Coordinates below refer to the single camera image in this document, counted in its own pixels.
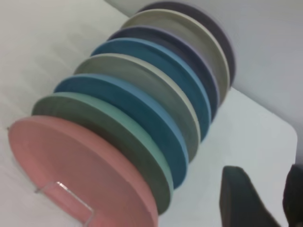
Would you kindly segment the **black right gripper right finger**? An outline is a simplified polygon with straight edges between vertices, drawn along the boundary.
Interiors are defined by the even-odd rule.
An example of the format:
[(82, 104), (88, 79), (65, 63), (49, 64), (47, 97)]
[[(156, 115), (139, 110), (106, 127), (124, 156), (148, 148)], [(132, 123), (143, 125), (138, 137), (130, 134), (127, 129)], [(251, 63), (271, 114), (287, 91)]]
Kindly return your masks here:
[(303, 165), (293, 164), (287, 175), (283, 209), (290, 227), (303, 226)]

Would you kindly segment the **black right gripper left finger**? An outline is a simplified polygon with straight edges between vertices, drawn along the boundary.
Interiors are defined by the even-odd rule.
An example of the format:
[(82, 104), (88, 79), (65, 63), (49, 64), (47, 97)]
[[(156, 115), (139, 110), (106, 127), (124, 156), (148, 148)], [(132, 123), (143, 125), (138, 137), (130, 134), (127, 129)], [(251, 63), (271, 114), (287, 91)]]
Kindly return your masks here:
[(238, 166), (225, 166), (220, 190), (223, 227), (278, 227), (247, 173)]

